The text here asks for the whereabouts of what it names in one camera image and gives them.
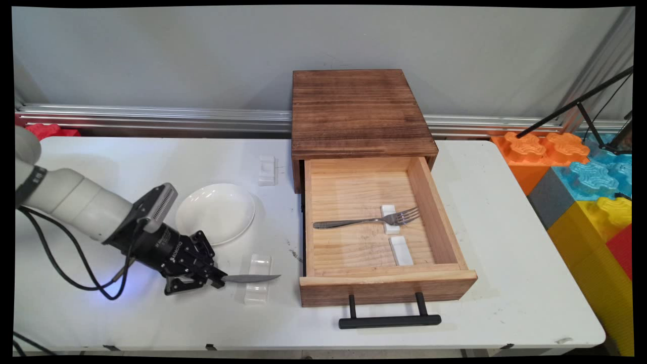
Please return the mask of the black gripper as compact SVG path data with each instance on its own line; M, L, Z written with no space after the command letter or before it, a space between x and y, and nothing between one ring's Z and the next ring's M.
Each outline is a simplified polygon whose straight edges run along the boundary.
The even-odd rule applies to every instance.
M208 279L216 289L225 286L227 274L217 268L215 252L202 230L182 235L163 224L148 233L131 222L112 233L109 246L159 272L166 279L166 296L202 288Z

